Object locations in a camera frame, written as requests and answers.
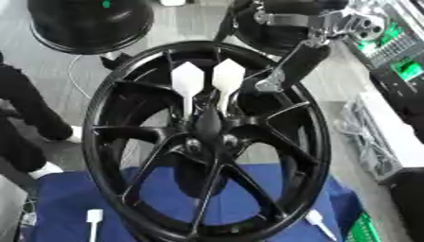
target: blue mat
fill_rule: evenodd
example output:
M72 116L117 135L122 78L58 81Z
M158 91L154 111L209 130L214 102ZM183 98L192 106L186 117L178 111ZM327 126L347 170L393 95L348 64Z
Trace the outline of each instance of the blue mat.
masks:
M279 164L249 164L243 168L274 198L281 193ZM125 171L133 176L136 169ZM190 221L194 200L186 197L173 181L173 170L157 168L143 185L141 195L146 203L173 218ZM104 210L104 221L98 233L101 242L134 242L115 211L107 204L88 173L53 174L39 180L38 221L26 232L30 242L85 242L89 226L85 222L89 209ZM314 208L325 217L325 224L338 237L344 238L362 212L357 196L329 178ZM236 183L230 181L219 196L215 196L207 211L209 225L240 221L258 211L256 201ZM316 227L301 220L268 241L331 241Z

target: white tool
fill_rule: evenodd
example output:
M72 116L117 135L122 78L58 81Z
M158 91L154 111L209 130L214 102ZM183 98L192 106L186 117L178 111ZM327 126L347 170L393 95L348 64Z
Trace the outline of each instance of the white tool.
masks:
M172 89L184 100L184 118L193 113L193 97L203 90L204 71L186 62L172 71Z
M246 69L231 59L225 60L214 68L212 85L221 92L218 109L224 116L227 114L230 96L240 88L245 73Z
M90 242L96 242L97 226L103 220L102 209L92 209L87 212L87 223L91 223Z
M333 241L337 241L336 236L323 223L323 217L321 216L321 214L318 211L316 211L314 209L310 210L309 213L307 214L307 216L305 217L305 219L311 225L318 226L318 228L320 228L320 230L322 232L324 232L326 234L326 236L328 236L330 239L332 239Z

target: black handle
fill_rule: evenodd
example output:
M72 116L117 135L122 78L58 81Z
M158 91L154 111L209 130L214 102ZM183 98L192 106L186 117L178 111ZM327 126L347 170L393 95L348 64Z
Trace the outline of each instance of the black handle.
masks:
M264 0L264 7L268 13L320 15L325 10L344 9L348 3L348 0Z
M328 45L319 48L310 47L300 43L291 54L283 60L281 66L285 78L281 83L283 90L290 89L292 85L305 78L318 64L325 60L330 53Z

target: black pants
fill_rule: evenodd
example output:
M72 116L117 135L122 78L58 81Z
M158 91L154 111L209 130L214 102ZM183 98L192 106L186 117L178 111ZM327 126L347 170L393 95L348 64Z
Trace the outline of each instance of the black pants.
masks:
M65 140L71 127L44 102L29 79L11 66L0 65L0 98L9 101L25 122L50 140ZM43 151L18 133L0 110L0 156L22 172L35 171L45 165Z

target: green container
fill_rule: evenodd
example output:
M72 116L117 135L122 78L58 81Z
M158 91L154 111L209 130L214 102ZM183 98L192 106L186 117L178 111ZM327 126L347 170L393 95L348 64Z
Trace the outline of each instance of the green container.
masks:
M367 213L362 213L353 225L346 242L381 242L371 217Z

